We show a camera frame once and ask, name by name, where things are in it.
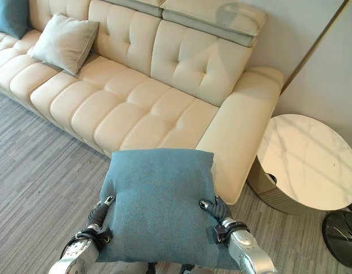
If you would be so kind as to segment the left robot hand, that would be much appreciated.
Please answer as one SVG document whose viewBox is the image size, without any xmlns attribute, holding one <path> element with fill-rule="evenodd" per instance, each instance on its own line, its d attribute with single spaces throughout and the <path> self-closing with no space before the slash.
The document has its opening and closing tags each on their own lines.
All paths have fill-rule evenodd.
<svg viewBox="0 0 352 274">
<path fill-rule="evenodd" d="M 110 195 L 103 202 L 99 201 L 89 213 L 87 218 L 87 225 L 96 225 L 97 227 L 101 228 L 106 218 L 108 209 L 114 200 L 115 197 L 113 195 Z"/>
</svg>

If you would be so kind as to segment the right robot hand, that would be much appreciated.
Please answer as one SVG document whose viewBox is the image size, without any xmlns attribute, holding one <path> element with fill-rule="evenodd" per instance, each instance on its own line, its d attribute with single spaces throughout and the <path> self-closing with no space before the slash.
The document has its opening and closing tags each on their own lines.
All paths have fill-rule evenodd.
<svg viewBox="0 0 352 274">
<path fill-rule="evenodd" d="M 199 200 L 199 206 L 201 209 L 211 214 L 219 223 L 232 218 L 231 211 L 227 204 L 218 195 L 215 195 L 214 202 Z"/>
</svg>

